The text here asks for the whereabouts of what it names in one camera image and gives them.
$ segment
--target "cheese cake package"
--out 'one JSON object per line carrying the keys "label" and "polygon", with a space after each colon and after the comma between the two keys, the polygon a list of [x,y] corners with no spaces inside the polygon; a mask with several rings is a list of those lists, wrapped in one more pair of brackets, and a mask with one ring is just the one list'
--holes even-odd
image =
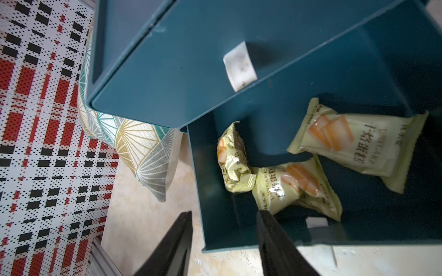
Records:
{"label": "cheese cake package", "polygon": [[295,203],[340,221],[342,205],[330,187],[318,156],[304,162],[252,168],[256,184],[252,190],[259,210],[276,214]]}
{"label": "cheese cake package", "polygon": [[255,186],[256,175],[247,165],[244,142],[233,122],[218,139],[217,153],[225,188],[232,193],[248,192]]}
{"label": "cheese cake package", "polygon": [[411,118],[338,114],[312,98],[287,151],[323,155],[362,174],[380,176],[387,188],[404,193],[413,149],[427,117],[428,112]]}

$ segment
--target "open drawer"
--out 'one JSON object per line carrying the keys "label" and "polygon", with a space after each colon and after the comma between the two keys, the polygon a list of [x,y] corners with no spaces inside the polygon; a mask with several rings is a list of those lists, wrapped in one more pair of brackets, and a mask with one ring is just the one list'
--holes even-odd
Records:
{"label": "open drawer", "polygon": [[342,222],[308,230],[318,213],[289,206],[275,217],[296,244],[442,242],[442,37],[420,2],[406,1],[320,47],[187,126],[206,251],[256,246],[251,193],[225,190],[217,163],[219,136],[233,122],[250,166],[304,161],[286,151],[312,97],[339,113],[409,117],[430,111],[404,195],[380,178],[320,157],[342,206]]}

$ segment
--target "white sticker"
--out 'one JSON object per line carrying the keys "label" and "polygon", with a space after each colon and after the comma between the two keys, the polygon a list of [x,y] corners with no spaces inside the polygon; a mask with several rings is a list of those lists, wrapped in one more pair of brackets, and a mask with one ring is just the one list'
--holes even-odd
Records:
{"label": "white sticker", "polygon": [[227,77],[235,92],[258,79],[247,51],[246,42],[241,42],[228,52],[222,60],[224,61]]}
{"label": "white sticker", "polygon": [[328,227],[328,221],[324,217],[309,216],[305,219],[307,228]]}

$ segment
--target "gold and teal pattern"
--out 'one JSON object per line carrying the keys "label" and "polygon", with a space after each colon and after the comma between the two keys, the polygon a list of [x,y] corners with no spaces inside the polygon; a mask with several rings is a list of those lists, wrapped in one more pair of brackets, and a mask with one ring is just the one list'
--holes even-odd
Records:
{"label": "gold and teal pattern", "polygon": [[80,72],[78,114],[84,132],[113,146],[140,183],[163,202],[175,174],[182,133],[118,116],[97,112],[85,105],[94,21],[89,31]]}

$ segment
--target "teal plastic drawer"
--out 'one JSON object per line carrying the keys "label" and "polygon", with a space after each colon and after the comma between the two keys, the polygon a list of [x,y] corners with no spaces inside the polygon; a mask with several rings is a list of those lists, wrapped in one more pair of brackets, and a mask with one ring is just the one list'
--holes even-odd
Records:
{"label": "teal plastic drawer", "polygon": [[304,161],[287,147],[312,97],[339,113],[412,116],[430,111],[404,195],[380,178],[320,157],[342,206],[342,222],[308,230],[313,210],[290,206],[275,217],[296,244],[399,244],[442,241],[442,38],[424,6],[406,1],[323,45],[187,126],[205,250],[257,245],[251,193],[225,190],[216,146],[233,122],[250,166]]}
{"label": "teal plastic drawer", "polygon": [[[403,0],[99,0],[88,105],[178,128]],[[223,56],[246,41],[258,80]]]}

